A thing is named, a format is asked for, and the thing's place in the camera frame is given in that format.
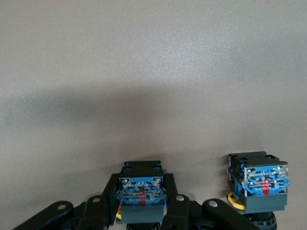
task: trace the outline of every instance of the yellow plastic piece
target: yellow plastic piece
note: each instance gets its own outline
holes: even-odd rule
[[[117,213],[116,213],[116,218],[117,218],[117,219],[119,219],[119,220],[121,220],[121,211],[120,211],[120,206],[119,206],[119,208],[118,208],[118,210],[117,210]]]
[[[236,209],[245,210],[244,205],[241,203],[241,201],[239,201],[232,193],[229,193],[228,196],[228,201],[232,204],[233,207],[235,207]]]

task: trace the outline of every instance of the red component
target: red component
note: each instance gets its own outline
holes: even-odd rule
[[[146,195],[143,189],[139,190],[139,205],[145,206],[146,205]]]
[[[266,196],[270,191],[270,183],[268,179],[262,179],[262,192]]]

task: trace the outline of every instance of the textured gray background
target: textured gray background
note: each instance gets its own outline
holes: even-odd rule
[[[0,229],[160,159],[228,191],[226,154],[290,165],[279,230],[307,221],[307,2],[1,1]]]

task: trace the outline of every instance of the gray surface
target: gray surface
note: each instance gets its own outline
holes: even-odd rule
[[[0,229],[161,160],[198,201],[227,157],[289,162],[279,230],[305,229],[307,2],[1,1]]]

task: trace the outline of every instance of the silver screw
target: silver screw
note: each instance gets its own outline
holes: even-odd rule
[[[100,201],[99,198],[95,198],[95,199],[93,200],[93,203],[97,203],[97,202],[99,202],[99,201]]]
[[[182,195],[176,196],[177,201],[184,201],[184,197]]]
[[[217,203],[214,200],[209,201],[211,207],[218,207]]]
[[[63,210],[64,208],[66,208],[66,205],[60,205],[60,206],[58,207],[58,210]]]
[[[123,183],[123,184],[126,184],[126,183],[128,183],[128,179],[124,179],[124,180],[122,180],[121,182]]]

